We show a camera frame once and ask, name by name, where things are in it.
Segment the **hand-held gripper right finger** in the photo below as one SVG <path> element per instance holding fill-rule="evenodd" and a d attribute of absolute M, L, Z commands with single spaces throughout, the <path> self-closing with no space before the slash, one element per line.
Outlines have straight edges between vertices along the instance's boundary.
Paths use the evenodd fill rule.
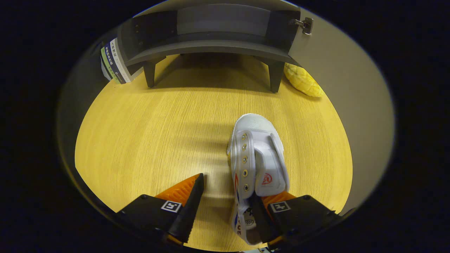
<path fill-rule="evenodd" d="M 266 197 L 254 194 L 250 203 L 259 237 L 268 246 L 299 246 L 355 211 L 337 214 L 310 195 L 295 197 L 286 191 Z"/>

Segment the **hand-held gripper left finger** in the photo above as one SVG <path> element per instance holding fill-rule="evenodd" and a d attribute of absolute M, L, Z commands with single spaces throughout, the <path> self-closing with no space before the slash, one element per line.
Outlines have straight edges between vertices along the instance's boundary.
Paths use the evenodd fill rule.
<path fill-rule="evenodd" d="M 199 173 L 156 196 L 138 196 L 117 215 L 146 240 L 182 246 L 189 240 L 203 193 L 204 174 Z"/>

